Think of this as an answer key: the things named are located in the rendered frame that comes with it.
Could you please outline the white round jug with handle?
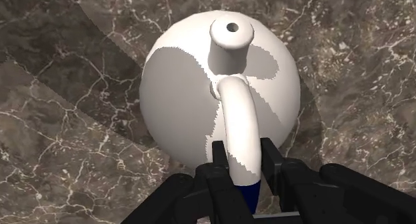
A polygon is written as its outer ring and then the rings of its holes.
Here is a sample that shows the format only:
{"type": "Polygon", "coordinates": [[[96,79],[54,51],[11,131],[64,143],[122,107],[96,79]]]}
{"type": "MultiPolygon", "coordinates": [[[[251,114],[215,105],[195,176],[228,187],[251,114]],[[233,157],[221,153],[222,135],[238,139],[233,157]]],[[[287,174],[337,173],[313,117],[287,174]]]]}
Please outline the white round jug with handle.
{"type": "Polygon", "coordinates": [[[297,120],[300,79],[284,43],[256,19],[207,11],[173,24],[150,50],[139,88],[157,145],[195,168],[222,141],[230,177],[256,210],[261,144],[279,147],[297,120]]]}

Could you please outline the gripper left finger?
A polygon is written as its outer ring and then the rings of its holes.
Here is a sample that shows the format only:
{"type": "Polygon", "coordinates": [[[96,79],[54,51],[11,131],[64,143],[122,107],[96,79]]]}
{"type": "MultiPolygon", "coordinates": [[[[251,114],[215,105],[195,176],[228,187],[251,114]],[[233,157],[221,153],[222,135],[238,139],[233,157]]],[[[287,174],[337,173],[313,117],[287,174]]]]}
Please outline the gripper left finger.
{"type": "Polygon", "coordinates": [[[213,161],[198,166],[195,176],[168,177],[121,224],[255,224],[240,190],[234,186],[222,141],[212,143],[213,161]]]}

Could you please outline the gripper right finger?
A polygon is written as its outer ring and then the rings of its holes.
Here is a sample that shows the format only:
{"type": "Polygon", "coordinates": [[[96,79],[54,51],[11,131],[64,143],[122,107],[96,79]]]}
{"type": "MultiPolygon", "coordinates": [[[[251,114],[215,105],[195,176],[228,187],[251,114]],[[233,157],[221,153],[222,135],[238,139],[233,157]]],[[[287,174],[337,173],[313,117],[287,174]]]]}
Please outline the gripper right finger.
{"type": "Polygon", "coordinates": [[[318,171],[261,139],[262,172],[283,212],[303,224],[416,224],[416,198],[336,163],[318,171]]]}

